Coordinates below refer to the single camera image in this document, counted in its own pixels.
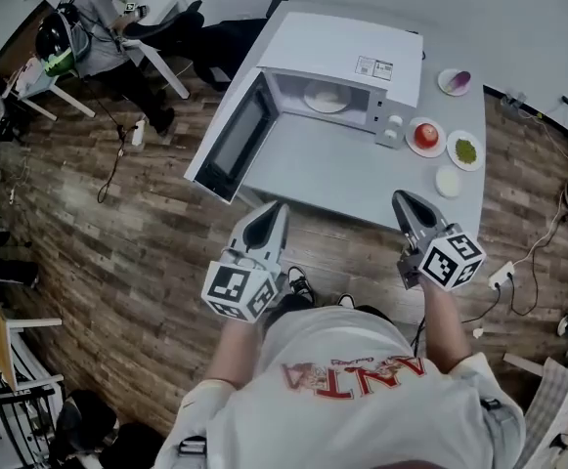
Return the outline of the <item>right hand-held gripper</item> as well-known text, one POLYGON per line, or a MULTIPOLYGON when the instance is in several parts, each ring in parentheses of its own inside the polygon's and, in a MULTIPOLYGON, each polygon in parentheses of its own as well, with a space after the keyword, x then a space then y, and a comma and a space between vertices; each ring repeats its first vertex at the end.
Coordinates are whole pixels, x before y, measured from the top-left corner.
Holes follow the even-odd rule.
POLYGON ((392 207, 409 242, 397 263, 407 289, 423 277, 444 291, 471 282, 487 257, 472 234, 458 224, 449 225, 433 203, 416 193, 395 191, 392 207))

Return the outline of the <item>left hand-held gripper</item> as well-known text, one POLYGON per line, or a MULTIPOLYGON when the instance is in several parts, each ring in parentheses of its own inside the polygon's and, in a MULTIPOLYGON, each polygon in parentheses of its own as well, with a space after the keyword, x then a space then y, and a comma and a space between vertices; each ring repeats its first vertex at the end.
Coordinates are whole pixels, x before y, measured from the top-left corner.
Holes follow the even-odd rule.
POLYGON ((201 291, 201 299, 214 313, 258 321, 275 306, 282 286, 279 258, 287 242, 288 219, 289 207, 271 201, 236 223, 229 247, 209 264, 201 291))

